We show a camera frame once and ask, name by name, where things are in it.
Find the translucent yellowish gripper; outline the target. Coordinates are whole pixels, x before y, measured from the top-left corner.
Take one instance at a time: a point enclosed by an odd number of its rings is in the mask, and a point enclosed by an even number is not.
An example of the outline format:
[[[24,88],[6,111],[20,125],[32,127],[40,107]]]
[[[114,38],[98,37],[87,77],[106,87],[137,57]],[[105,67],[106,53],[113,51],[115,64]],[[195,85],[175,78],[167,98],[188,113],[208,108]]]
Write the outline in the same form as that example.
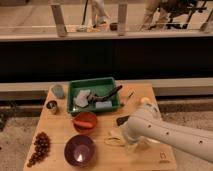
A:
[[[133,144],[125,144],[125,152],[127,154],[136,154],[149,148],[149,142],[146,138],[140,138]]]

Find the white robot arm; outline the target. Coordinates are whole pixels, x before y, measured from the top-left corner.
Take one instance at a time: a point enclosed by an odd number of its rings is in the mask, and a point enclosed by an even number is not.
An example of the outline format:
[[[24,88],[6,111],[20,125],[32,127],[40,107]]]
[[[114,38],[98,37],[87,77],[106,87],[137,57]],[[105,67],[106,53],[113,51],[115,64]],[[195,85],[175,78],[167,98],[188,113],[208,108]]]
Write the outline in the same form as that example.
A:
[[[162,121],[153,103],[140,105],[121,126],[121,131],[128,144],[137,143],[144,136],[213,163],[213,131]]]

